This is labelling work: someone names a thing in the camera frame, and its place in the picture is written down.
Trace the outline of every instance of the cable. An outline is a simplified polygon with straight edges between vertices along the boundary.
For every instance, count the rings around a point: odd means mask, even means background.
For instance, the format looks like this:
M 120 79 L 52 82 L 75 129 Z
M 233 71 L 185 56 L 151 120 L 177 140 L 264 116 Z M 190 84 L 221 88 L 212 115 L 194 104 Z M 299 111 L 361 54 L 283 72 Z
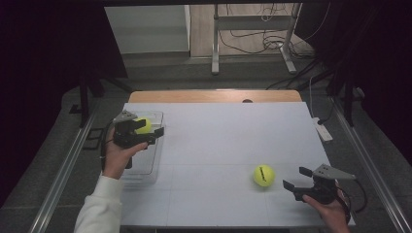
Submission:
M 319 27 L 318 27 L 318 29 L 311 35 L 311 36 L 309 36 L 309 37 L 307 37 L 307 38 L 305 38 L 305 39 L 303 39 L 302 41 L 306 41 L 306 40 L 308 40 L 308 39 L 310 39 L 310 38 L 312 38 L 316 33 L 318 33 L 318 31 L 322 28 L 322 26 L 324 25 L 324 23 L 325 23 L 325 20 L 326 20 L 326 17 L 327 17 L 327 14 L 329 13 L 329 9 L 330 9 L 330 2 L 329 2 L 329 4 L 327 5 L 327 10 L 326 10 L 326 13 L 325 13 L 325 17 L 324 17 L 324 20 L 322 20 L 322 23 L 321 23 L 321 25 L 319 25 Z
M 362 212 L 362 211 L 364 210 L 364 208 L 366 208 L 366 206 L 367 206 L 367 196 L 366 196 L 366 192 L 364 191 L 364 188 L 363 188 L 363 186 L 361 185 L 361 183 L 360 183 L 358 180 L 355 180 L 355 182 L 358 184 L 358 186 L 360 187 L 360 189 L 361 189 L 361 191 L 362 191 L 362 193 L 363 193 L 363 205 L 362 205 L 359 209 L 355 210 L 355 213 L 360 213 L 360 212 Z
M 262 40 L 263 47 L 267 50 L 278 50 L 279 48 L 282 47 L 284 41 L 267 41 L 269 38 L 272 38 L 272 37 L 279 38 L 279 39 L 285 39 L 285 38 L 280 37 L 280 36 L 267 36 L 267 37 L 263 36 L 263 40 Z
M 233 35 L 231 34 L 233 37 L 247 37 L 247 36 L 253 36 L 253 35 L 257 35 L 257 34 L 264 34 L 266 32 L 278 32 L 276 30 L 270 30 L 270 31 L 261 31 L 261 32 L 255 32 L 255 33 L 249 33 L 249 34 L 244 34 L 244 35 Z
M 293 10 L 294 10 L 294 4 L 295 4 L 295 3 L 293 3 L 293 6 L 292 6 L 292 12 L 293 12 Z
M 266 88 L 266 90 L 270 89 L 270 87 L 272 87 L 272 86 L 274 86 L 274 85 L 277 85 L 277 84 L 280 84 L 280 83 L 284 83 L 284 82 L 286 82 L 286 81 L 288 81 L 288 80 L 291 80 L 291 79 L 293 79 L 293 78 L 285 79 L 285 80 L 282 80 L 282 81 L 278 81 L 278 82 L 276 82 L 276 83 L 274 83 L 274 84 L 271 84 L 270 86 L 268 86 L 268 87 Z
M 310 100 L 311 114 L 313 114 L 313 110 L 312 110 L 312 78 L 313 77 L 311 77 L 310 80 L 309 80 L 309 100 Z M 327 115 L 327 118 L 323 118 L 323 119 L 318 120 L 319 125 L 324 124 L 325 122 L 327 122 L 330 119 L 330 117 L 332 116 L 334 105 L 335 105 L 335 101 L 333 101 L 332 107 L 330 107 L 329 114 Z
M 112 140 L 109 140 L 108 142 L 106 142 L 107 132 L 109 131 L 111 124 L 112 124 L 112 121 L 110 120 L 110 122 L 106 124 L 106 127 L 103 129 L 103 133 L 102 133 L 102 139 L 101 139 L 102 143 L 100 144 L 100 162 L 102 166 L 102 171 L 104 170 L 105 165 L 106 165 L 106 144 L 112 141 Z
M 349 211 L 351 211 L 351 209 L 352 209 L 351 196 L 345 190 L 343 190 L 342 188 L 340 188 L 338 186 L 337 186 L 337 189 L 341 190 L 343 192 L 343 195 L 348 197 L 348 209 L 349 209 Z
M 276 4 L 276 10 L 275 10 L 275 12 L 273 12 L 273 8 L 275 7 L 275 4 L 274 3 L 272 3 L 272 8 L 270 9 L 270 17 L 268 16 L 268 15 L 265 15 L 264 14 L 264 10 L 266 10 L 266 9 L 269 9 L 269 8 L 265 8 L 265 9 L 263 9 L 263 11 L 261 12 L 261 20 L 262 21 L 269 21 L 270 19 L 272 19 L 273 18 L 273 15 L 272 15 L 272 13 L 276 13 L 276 11 L 277 11 L 277 9 L 278 9 L 278 5 Z
M 296 59 L 314 59 L 316 58 L 316 54 L 314 50 L 305 50 L 304 52 L 298 53 L 296 52 L 296 50 L 294 49 L 294 46 L 297 45 L 293 44 L 292 42 L 290 42 L 289 44 L 289 49 L 290 49 L 290 54 L 292 57 L 296 58 Z
M 262 52 L 264 52 L 264 51 L 267 50 L 267 49 L 260 50 L 260 51 L 246 51 L 246 50 L 241 50 L 241 49 L 239 49 L 239 48 L 236 48 L 236 47 L 233 47 L 233 46 L 230 46 L 230 45 L 226 44 L 226 43 L 224 42 L 223 38 L 222 38 L 221 31 L 219 31 L 219 36 L 221 37 L 221 41 L 222 41 L 222 43 L 223 43 L 225 46 L 227 46 L 227 47 L 229 47 L 229 48 L 231 48 L 231 49 L 234 49 L 234 50 L 240 50 L 240 51 L 243 51 L 243 52 L 248 53 L 248 54 L 258 54 L 258 53 L 262 53 Z
M 346 218 L 346 223 L 349 223 L 349 221 L 351 220 L 351 211 L 350 208 L 348 207 L 348 205 L 345 203 L 345 201 L 342 200 L 342 198 L 337 194 L 337 192 L 332 191 L 330 188 L 328 188 L 327 186 L 318 183 L 318 185 L 320 185 L 322 188 L 324 188 L 329 195 L 333 196 L 334 199 L 339 202 L 339 204 L 342 206 L 344 212 L 345 212 L 345 218 Z

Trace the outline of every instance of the clear container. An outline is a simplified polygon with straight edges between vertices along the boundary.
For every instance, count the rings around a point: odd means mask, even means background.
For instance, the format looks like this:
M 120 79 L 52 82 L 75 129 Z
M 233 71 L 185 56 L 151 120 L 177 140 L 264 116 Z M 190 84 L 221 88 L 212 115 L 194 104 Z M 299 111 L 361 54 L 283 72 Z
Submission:
M 130 112 L 137 115 L 137 117 L 146 117 L 152 123 L 151 133 L 154 133 L 158 128 L 164 127 L 162 112 Z M 139 151 L 132 157 L 132 167 L 125 169 L 120 178 L 125 187 L 155 183 L 163 138 L 164 136 L 157 138 L 154 145 L 149 145 L 146 150 Z

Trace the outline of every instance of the table leg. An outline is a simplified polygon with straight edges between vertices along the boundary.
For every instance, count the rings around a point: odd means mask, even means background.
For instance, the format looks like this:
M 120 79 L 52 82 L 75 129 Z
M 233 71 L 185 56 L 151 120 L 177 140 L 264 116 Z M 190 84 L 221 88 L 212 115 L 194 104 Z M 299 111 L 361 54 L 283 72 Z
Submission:
M 212 75 L 219 73 L 219 14 L 218 4 L 215 4 L 214 28 L 213 28 L 213 51 L 212 51 Z
M 291 42 L 291 37 L 294 31 L 294 27 L 296 26 L 297 14 L 299 13 L 300 6 L 301 6 L 301 3 L 296 3 L 294 5 L 293 11 L 292 11 L 292 18 L 291 18 L 291 21 L 289 22 L 288 32 L 285 37 L 285 42 L 280 47 L 281 54 L 285 60 L 286 66 L 288 67 L 288 71 L 291 74 L 296 74 L 296 68 L 294 67 L 293 62 L 291 60 L 289 43 Z

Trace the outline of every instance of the tennis ball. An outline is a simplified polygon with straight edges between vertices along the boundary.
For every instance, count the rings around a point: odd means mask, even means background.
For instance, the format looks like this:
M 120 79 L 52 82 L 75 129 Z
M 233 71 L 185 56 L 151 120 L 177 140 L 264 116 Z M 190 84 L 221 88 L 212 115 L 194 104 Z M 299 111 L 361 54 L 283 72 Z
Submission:
M 266 164 L 258 165 L 254 171 L 254 181 L 260 186 L 270 186 L 275 177 L 275 171 Z
M 141 128 L 135 129 L 134 132 L 136 134 L 150 133 L 151 130 L 152 130 L 152 123 L 148 118 L 146 118 L 146 117 L 137 117 L 137 118 L 134 119 L 134 121 L 139 121 L 139 120 L 142 120 L 142 119 L 146 120 L 146 125 L 141 127 Z

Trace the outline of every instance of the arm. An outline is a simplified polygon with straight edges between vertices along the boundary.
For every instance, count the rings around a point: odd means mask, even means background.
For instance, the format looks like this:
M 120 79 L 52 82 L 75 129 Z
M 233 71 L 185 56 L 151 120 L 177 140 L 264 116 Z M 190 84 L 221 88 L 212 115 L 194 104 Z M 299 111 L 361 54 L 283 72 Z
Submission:
M 85 200 L 79 212 L 75 232 L 119 232 L 121 219 L 120 195 L 123 183 L 119 181 L 129 160 L 136 152 L 145 149 L 147 143 L 130 149 L 122 149 L 113 141 L 106 143 L 106 166 L 99 177 L 94 192 Z
M 345 211 L 339 202 L 334 200 L 328 205 L 323 205 L 307 195 L 303 195 L 303 200 L 321 214 L 326 226 L 332 233 L 350 232 L 348 224 L 346 224 Z

